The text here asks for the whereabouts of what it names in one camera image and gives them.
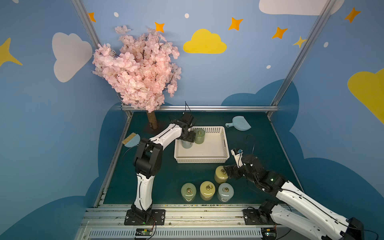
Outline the blue grey tea canister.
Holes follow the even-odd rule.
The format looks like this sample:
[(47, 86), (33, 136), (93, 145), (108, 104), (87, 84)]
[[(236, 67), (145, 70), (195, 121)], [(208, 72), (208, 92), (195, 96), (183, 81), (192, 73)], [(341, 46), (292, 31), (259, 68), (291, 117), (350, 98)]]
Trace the blue grey tea canister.
[(228, 183), (222, 183), (218, 187), (217, 197), (222, 203), (227, 203), (234, 196), (234, 188)]
[(184, 149), (190, 149), (193, 146), (193, 142), (187, 142), (183, 140), (181, 140), (181, 144)]

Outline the yellow green tea canister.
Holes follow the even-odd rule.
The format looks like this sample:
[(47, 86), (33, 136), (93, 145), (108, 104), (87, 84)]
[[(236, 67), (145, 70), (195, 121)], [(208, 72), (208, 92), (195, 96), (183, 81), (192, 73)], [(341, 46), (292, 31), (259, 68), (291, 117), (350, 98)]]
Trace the yellow green tea canister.
[(226, 170), (224, 169), (224, 166), (218, 166), (216, 168), (214, 179), (218, 184), (223, 184), (227, 182), (228, 175)]

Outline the white perforated plastic basket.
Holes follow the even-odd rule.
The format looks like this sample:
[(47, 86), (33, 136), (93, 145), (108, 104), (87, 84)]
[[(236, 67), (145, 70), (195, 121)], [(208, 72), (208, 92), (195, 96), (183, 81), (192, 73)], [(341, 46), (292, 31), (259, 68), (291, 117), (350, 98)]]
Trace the white perforated plastic basket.
[(182, 146), (176, 140), (174, 158), (179, 164), (211, 164), (225, 163), (230, 157), (226, 131), (223, 126), (196, 126), (191, 130), (204, 130), (205, 138), (202, 144), (193, 143), (190, 148)]

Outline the dark green tea canister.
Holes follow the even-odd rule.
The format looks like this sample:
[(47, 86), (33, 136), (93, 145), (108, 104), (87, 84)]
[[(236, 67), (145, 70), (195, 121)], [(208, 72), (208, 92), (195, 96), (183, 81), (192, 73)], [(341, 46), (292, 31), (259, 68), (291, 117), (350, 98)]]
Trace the dark green tea canister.
[(181, 194), (183, 199), (190, 203), (196, 198), (197, 189), (192, 183), (185, 183), (181, 188)]

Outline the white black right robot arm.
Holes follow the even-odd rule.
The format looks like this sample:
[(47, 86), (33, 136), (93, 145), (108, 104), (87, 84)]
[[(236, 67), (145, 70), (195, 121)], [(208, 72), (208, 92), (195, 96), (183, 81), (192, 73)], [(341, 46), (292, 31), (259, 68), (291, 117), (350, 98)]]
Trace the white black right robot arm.
[(347, 219), (324, 207), (274, 171), (267, 171), (253, 155), (237, 155), (234, 165), (225, 166), (230, 179), (245, 178), (277, 201), (293, 207), (286, 210), (277, 201), (266, 200), (258, 208), (258, 216), (283, 225), (311, 240), (363, 240), (365, 228), (356, 218)]

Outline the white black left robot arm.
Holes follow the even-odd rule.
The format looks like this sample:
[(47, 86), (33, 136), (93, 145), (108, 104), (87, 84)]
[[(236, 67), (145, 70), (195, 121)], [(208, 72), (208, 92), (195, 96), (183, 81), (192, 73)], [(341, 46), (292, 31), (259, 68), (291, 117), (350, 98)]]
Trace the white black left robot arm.
[(163, 151), (175, 140), (192, 143), (195, 132), (190, 128), (194, 120), (174, 120), (168, 127), (150, 139), (142, 139), (134, 158), (134, 167), (137, 177), (137, 194), (131, 206), (130, 213), (147, 223), (152, 216), (152, 191), (156, 174), (160, 171)]

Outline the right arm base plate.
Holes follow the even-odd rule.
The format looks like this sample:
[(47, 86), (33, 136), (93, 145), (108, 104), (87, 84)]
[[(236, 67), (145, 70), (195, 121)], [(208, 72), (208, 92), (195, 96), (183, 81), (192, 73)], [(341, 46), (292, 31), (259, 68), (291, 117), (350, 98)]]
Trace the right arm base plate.
[(267, 214), (266, 212), (259, 209), (253, 209), (253, 208), (243, 209), (243, 218), (247, 226), (276, 224), (272, 220), (270, 214)]

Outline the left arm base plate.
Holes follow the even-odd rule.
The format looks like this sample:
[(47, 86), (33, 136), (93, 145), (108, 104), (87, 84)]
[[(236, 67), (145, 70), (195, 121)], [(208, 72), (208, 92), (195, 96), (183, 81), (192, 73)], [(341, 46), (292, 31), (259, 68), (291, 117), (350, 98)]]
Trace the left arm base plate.
[(124, 220), (125, 226), (163, 226), (165, 224), (166, 210), (142, 211), (128, 210)]

